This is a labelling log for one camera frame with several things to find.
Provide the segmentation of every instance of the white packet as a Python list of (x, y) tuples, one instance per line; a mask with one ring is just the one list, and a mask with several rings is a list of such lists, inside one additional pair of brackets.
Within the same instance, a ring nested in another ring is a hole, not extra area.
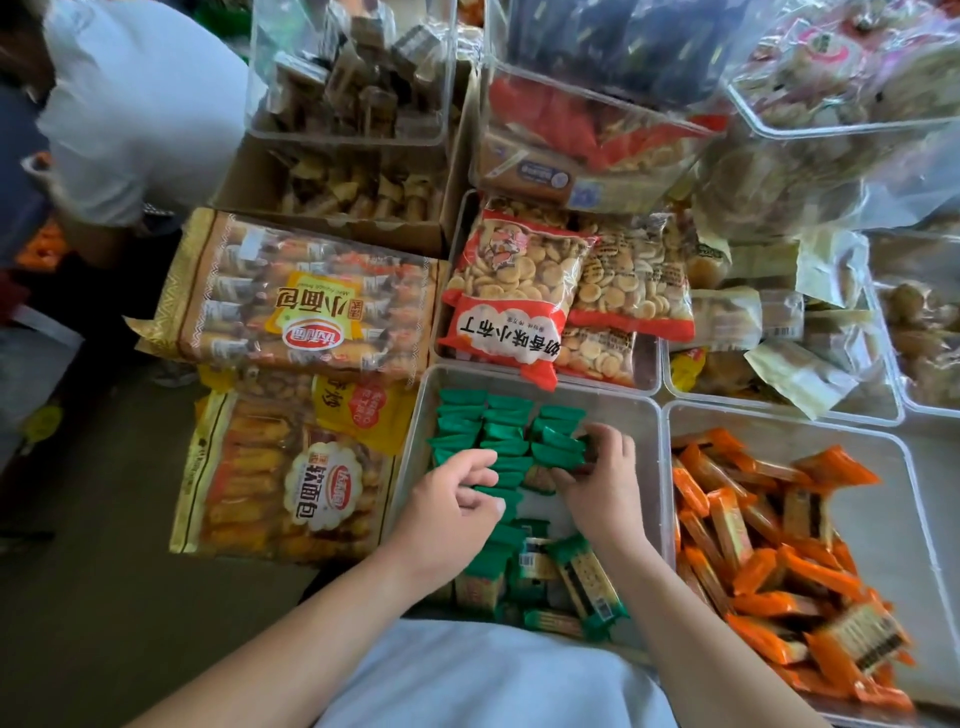
[(800, 235), (796, 289), (838, 308), (854, 308), (867, 278), (870, 241), (859, 232), (830, 226)]
[(772, 339), (746, 353), (756, 375), (811, 420), (827, 414), (860, 381), (792, 341)]

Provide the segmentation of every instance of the food packaging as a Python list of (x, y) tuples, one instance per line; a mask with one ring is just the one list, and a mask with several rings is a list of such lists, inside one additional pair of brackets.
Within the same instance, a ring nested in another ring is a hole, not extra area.
[(180, 243), (150, 322), (167, 358), (416, 381), (425, 370), (437, 261), (219, 213)]
[(455, 310), (438, 344), (518, 367), (552, 391), (567, 312), (594, 242), (484, 208), (444, 291)]
[(213, 394), (190, 444), (170, 550), (358, 561), (379, 544), (394, 464), (285, 402)]

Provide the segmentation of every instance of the soft bread package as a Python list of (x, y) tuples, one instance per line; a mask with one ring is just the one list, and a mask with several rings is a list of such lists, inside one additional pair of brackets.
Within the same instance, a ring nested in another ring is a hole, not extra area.
[(427, 365), (436, 260), (200, 210), (156, 317), (129, 321), (158, 356), (416, 380)]

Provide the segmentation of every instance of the gray floor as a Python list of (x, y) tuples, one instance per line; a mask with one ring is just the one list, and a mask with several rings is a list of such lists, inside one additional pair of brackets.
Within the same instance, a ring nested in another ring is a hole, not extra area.
[(296, 603), (309, 570), (167, 553), (200, 394), (141, 371), (44, 464), (57, 539), (0, 559), (0, 724), (120, 725)]

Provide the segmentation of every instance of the hand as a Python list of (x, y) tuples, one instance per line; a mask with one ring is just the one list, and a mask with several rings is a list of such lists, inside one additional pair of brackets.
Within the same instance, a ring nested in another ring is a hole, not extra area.
[(577, 528), (597, 551), (648, 547), (634, 439), (608, 425), (590, 424), (586, 430), (597, 449), (593, 470), (577, 478), (551, 471)]
[(458, 452), (411, 491), (383, 549), (409, 571), (416, 599), (463, 571), (493, 533), (506, 502), (462, 486), (496, 485), (499, 475), (490, 470), (495, 462), (493, 450)]

